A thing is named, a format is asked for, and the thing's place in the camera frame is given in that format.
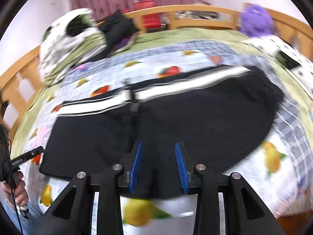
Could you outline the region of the person left hand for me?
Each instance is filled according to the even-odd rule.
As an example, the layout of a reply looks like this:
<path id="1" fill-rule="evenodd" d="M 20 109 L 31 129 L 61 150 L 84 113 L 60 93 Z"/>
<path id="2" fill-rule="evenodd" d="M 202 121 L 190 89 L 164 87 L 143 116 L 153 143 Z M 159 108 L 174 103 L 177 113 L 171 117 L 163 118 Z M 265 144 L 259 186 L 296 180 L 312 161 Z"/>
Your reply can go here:
<path id="1" fill-rule="evenodd" d="M 17 184 L 13 193 L 11 193 L 11 189 L 8 183 L 1 183 L 1 190 L 3 190 L 4 194 L 6 195 L 7 203 L 12 209 L 14 209 L 14 203 L 18 204 L 19 206 L 26 206 L 29 200 L 28 193 L 25 190 L 23 173 L 19 171 L 17 173 L 17 177 L 19 178 L 19 183 Z"/>

